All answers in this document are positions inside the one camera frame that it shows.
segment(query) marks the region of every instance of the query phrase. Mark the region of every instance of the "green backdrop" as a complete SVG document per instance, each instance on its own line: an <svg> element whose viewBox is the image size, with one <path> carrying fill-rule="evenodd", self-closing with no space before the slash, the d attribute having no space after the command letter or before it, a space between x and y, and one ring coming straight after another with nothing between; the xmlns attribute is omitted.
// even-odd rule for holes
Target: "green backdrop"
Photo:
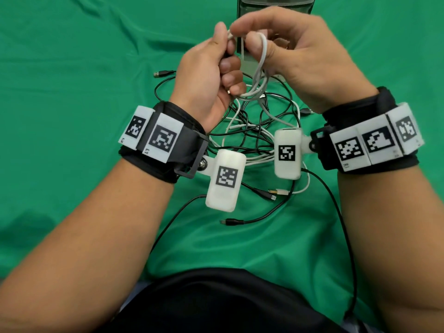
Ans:
<svg viewBox="0 0 444 333"><path fill-rule="evenodd" d="M175 69L186 50L212 35L216 22L235 20L236 5L0 0L0 277L116 163L117 139L134 109L156 103L153 72ZM313 11L374 84L410 103L427 142L419 153L421 167L441 197L443 6L443 0L316 0ZM159 94L168 99L172 85ZM275 113L283 108L279 100L270 106ZM247 110L252 120L258 117L258 106ZM322 123L319 116L302 120L306 132ZM325 172L316 156L305 161L337 196L336 173ZM247 168L244 180L263 189L289 186L275 178L272 163ZM297 187L305 181L303 176ZM191 196L204 194L208 182L181 179L165 221ZM255 218L275 203L242 188L230 216ZM341 320L352 292L348 255L333 204L316 179L263 222L225 227L219 220L226 216L203 200L193 202L159 242L144 278L208 266L246 268L300 291L316 310ZM374 309L360 275L357 313L376 324Z"/></svg>

